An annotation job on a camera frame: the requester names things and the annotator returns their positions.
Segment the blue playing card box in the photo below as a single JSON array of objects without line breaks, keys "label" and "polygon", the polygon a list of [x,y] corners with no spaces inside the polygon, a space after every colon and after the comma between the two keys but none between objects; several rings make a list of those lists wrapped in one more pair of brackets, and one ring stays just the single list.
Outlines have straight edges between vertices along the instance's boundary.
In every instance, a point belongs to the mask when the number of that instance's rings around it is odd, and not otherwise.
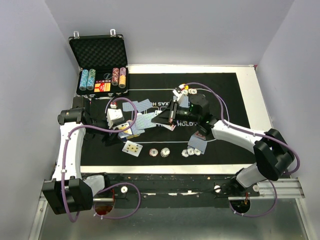
[{"label": "blue playing card box", "polygon": [[[122,124],[115,126],[113,129],[114,130],[116,130],[116,129],[123,130],[123,129],[129,127],[129,125],[130,125],[130,123],[126,122],[126,123],[122,123]],[[118,133],[118,137],[120,139],[131,139],[131,138],[139,137],[140,135],[141,135],[140,133],[134,134],[134,132],[131,128]]]}]

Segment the red triangular dealer button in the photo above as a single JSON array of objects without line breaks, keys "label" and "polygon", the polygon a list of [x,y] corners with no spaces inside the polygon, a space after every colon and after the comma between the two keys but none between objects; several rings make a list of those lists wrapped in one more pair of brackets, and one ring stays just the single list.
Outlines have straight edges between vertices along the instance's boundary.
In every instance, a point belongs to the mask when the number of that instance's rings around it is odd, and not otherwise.
[{"label": "red triangular dealer button", "polygon": [[202,135],[201,133],[199,133],[199,131],[197,131],[194,135],[199,139],[202,139],[204,141],[206,140],[206,137],[204,135]]}]

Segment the blue backed card bottom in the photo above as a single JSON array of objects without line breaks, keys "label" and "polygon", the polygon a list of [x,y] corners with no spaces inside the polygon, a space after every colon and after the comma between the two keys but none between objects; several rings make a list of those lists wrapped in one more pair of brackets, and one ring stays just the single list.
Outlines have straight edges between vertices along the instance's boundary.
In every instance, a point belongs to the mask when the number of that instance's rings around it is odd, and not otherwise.
[{"label": "blue backed card bottom", "polygon": [[188,145],[194,149],[197,149],[201,152],[201,154],[204,154],[207,148],[207,142],[201,141],[201,142],[191,142]]}]

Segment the blue backed card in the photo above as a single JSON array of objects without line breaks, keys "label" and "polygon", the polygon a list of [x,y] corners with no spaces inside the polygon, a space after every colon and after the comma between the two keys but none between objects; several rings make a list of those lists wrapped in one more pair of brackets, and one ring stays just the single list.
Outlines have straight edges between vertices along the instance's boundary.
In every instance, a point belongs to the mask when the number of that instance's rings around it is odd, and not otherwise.
[{"label": "blue backed card", "polygon": [[201,152],[201,154],[204,154],[207,148],[207,142],[201,141],[201,142],[191,142],[188,145],[194,149],[197,149]]},{"label": "blue backed card", "polygon": [[124,111],[124,112],[132,112],[132,111],[134,111],[135,110],[135,104],[133,103],[133,104],[131,104],[130,102],[123,102],[122,103],[122,110]]}]

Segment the blue backed card fan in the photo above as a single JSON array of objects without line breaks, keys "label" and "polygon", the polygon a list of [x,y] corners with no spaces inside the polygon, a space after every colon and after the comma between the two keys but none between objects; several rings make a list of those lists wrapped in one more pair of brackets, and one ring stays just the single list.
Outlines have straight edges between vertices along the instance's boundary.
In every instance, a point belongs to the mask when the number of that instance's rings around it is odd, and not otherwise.
[{"label": "blue backed card fan", "polygon": [[132,126],[132,129],[135,131],[142,131],[149,128],[156,127],[156,124],[152,122],[152,119],[155,117],[154,112],[142,114],[137,116],[135,123]]}]

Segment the blue poker chip stack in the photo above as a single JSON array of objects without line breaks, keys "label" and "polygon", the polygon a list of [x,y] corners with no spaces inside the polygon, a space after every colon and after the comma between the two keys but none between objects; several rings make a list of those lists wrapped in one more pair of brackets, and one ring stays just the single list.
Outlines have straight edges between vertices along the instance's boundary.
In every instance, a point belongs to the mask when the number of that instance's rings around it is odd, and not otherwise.
[{"label": "blue poker chip stack", "polygon": [[184,149],[181,152],[181,155],[185,158],[187,158],[189,156],[193,156],[193,155],[200,156],[201,154],[202,154],[202,152],[197,148],[188,148],[188,149]]}]

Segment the red poker chip stack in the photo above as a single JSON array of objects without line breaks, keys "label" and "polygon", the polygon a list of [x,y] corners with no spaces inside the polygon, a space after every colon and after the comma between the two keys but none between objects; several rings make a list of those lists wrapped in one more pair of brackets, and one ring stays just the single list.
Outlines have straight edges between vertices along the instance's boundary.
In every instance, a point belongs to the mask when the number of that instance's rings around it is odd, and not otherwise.
[{"label": "red poker chip stack", "polygon": [[156,157],[159,154],[159,151],[155,148],[149,150],[149,155],[152,157]]}]

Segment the grey poker chip stack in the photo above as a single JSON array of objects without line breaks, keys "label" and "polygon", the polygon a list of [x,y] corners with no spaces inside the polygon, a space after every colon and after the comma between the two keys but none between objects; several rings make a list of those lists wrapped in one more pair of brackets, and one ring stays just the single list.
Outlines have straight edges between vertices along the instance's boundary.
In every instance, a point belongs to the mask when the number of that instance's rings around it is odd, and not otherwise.
[{"label": "grey poker chip stack", "polygon": [[170,149],[165,147],[163,148],[161,151],[160,151],[160,155],[163,157],[163,158],[166,158],[170,155]]}]

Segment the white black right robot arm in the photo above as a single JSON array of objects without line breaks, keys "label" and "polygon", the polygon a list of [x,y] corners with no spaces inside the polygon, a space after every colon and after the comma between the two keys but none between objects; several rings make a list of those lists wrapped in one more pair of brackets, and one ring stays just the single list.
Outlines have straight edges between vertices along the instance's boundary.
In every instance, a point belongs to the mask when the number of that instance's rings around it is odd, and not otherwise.
[{"label": "white black right robot arm", "polygon": [[251,152],[255,163],[240,169],[231,178],[222,188],[226,194],[241,196],[260,181],[277,181],[294,161],[293,151],[278,130],[256,131],[216,118],[210,113],[209,101],[203,94],[191,95],[188,101],[189,107],[181,107],[178,100],[171,100],[165,110],[151,121],[163,125],[194,122],[201,135],[211,135],[215,140],[229,142]]}]

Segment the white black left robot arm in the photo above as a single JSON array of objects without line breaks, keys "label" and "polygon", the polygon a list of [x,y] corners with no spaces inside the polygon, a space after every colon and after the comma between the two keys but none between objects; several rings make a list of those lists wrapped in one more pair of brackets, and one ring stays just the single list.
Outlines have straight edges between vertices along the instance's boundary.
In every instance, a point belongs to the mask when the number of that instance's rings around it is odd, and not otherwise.
[{"label": "white black left robot arm", "polygon": [[106,120],[90,115],[91,102],[83,96],[73,98],[72,107],[62,110],[57,117],[60,125],[60,147],[56,167],[50,180],[44,181],[42,192],[56,215],[90,210],[97,194],[104,198],[110,194],[107,173],[99,172],[82,177],[81,155],[86,133],[104,133]]}]

